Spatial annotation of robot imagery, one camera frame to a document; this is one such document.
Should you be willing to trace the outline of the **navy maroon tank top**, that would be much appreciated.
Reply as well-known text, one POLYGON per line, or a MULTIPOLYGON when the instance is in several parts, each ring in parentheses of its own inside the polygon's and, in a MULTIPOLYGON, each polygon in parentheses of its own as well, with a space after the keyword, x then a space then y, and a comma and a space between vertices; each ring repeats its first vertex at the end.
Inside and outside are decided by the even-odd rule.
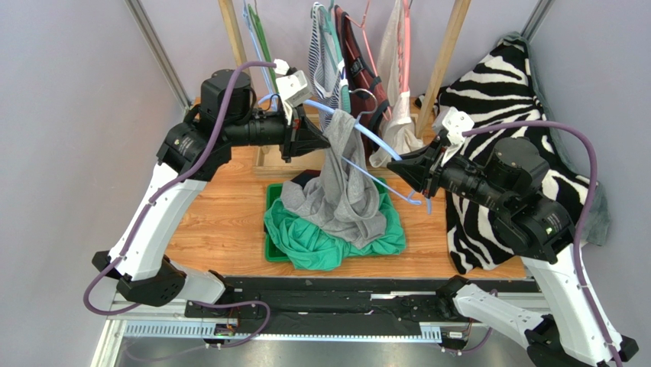
POLYGON ((300 187, 304 188, 311 180, 319 177, 321 174, 321 171, 319 170, 305 170, 298 175, 296 175, 294 178, 292 178, 290 181, 294 184, 299 185, 300 187))

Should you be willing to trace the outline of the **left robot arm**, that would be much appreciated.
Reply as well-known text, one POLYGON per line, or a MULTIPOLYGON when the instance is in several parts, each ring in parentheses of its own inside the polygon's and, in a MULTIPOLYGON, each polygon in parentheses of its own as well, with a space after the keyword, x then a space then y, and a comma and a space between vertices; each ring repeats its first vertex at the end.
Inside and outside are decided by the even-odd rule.
POLYGON ((290 70, 277 79, 277 109, 256 106, 251 79, 220 70, 201 86, 200 100, 168 131, 151 182, 121 240, 97 252, 94 266, 117 281, 135 304, 161 307, 181 299, 214 304, 225 293, 215 271, 172 261, 166 250, 191 203, 241 146, 276 145, 285 161, 327 148, 329 142, 306 117, 311 90, 305 74, 290 70))

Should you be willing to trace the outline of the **grey tank top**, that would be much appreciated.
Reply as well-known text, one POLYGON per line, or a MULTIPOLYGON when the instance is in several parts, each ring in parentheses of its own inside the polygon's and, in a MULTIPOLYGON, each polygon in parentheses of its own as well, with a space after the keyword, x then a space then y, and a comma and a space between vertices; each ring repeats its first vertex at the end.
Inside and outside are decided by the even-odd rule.
POLYGON ((280 200, 285 209, 327 234, 364 248, 385 235, 387 219, 373 180, 361 172, 366 168, 361 133, 355 129, 355 118, 337 109, 324 136, 330 148, 325 150, 320 175, 303 187, 285 182, 280 200))

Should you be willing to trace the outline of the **light blue plastic hanger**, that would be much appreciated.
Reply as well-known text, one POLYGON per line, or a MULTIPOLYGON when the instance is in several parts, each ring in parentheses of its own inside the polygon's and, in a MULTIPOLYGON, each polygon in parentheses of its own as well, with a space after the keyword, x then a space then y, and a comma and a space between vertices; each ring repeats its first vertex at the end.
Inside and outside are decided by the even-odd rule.
MULTIPOLYGON (((362 136, 365 136, 368 139, 370 139, 373 143, 375 143, 379 147, 380 151, 387 153, 390 158, 397 158, 398 160, 400 160, 399 154, 395 152, 395 150, 392 149, 387 142, 383 141, 379 136, 377 136, 368 128, 365 128, 358 120, 359 119, 355 120, 355 126, 354 126, 355 130, 360 132, 362 136)), ((282 158, 279 158, 278 160, 275 161, 267 158, 271 150, 272 148, 270 145, 255 149, 252 169, 253 172, 259 177, 280 177, 280 176, 288 177, 289 174, 291 173, 297 173, 299 168, 308 168, 308 167, 315 168, 317 163, 323 162, 322 154, 320 154, 320 159, 317 160, 314 154, 309 153, 308 155, 305 156, 305 159, 303 159, 304 162, 303 166, 299 164, 293 164, 293 163, 289 163, 283 166, 281 165, 281 163, 284 162, 282 158)), ((384 171, 379 170, 378 172, 375 171, 369 172, 367 169, 354 164, 347 158, 343 159, 343 161, 349 163, 354 169, 360 171, 366 177, 371 178, 376 184, 380 184, 382 187, 384 187, 391 193, 395 194, 398 198, 407 201, 409 204, 420 206, 425 203, 427 214, 428 215, 432 214, 431 199, 425 198, 424 200, 417 200, 413 198, 413 196, 416 194, 414 190, 409 195, 405 196, 402 193, 396 191, 394 188, 391 188, 388 184, 381 183, 380 178, 391 176, 392 175, 391 172, 387 170, 384 171)))

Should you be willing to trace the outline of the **green tank top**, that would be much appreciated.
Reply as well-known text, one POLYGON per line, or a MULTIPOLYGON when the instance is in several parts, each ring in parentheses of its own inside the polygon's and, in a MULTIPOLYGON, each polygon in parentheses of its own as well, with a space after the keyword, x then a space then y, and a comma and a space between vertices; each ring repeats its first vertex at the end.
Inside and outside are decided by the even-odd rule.
POLYGON ((380 201, 380 212, 387 219, 387 230, 382 237, 362 249, 287 211, 280 198, 265 211, 263 221, 275 245, 289 257, 295 269, 331 271, 346 258, 399 255, 406 249, 406 235, 389 194, 380 194, 380 201))

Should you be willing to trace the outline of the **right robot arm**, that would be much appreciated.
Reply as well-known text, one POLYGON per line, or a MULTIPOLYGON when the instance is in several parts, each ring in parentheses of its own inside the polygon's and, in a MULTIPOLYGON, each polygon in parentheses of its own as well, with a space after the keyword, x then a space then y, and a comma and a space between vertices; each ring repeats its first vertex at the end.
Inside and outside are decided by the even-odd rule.
POLYGON ((522 259, 542 291, 549 313, 516 307, 455 276, 439 289, 451 313, 469 317, 523 347, 537 366, 605 366, 637 352, 634 339, 601 330, 575 269, 575 224, 560 203, 543 195, 549 170, 525 138, 503 138, 484 166, 462 157, 445 159, 445 139, 388 164, 414 190, 431 196, 444 189, 489 209, 493 228, 522 259))

